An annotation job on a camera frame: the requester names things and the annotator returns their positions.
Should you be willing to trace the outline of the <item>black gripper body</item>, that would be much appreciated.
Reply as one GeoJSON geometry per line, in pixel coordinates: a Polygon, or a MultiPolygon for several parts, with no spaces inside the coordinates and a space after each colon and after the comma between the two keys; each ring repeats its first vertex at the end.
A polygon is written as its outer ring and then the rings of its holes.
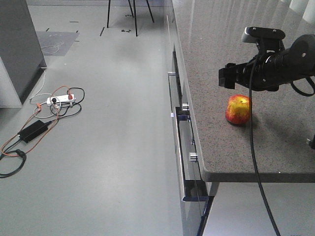
{"type": "Polygon", "coordinates": [[[246,63],[228,63],[219,70],[219,86],[234,89],[235,84],[239,84],[254,91],[277,91],[280,85],[285,84],[281,62],[279,53],[267,53],[256,55],[246,63]]]}

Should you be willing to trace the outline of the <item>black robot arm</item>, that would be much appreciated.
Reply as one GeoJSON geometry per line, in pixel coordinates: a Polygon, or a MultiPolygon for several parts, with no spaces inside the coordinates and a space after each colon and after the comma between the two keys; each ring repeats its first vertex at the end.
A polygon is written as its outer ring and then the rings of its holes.
{"type": "Polygon", "coordinates": [[[281,39],[259,38],[258,54],[247,63],[228,63],[219,70],[219,86],[234,89],[236,84],[254,91],[277,91],[280,85],[315,75],[315,36],[304,34],[290,48],[281,39]]]}

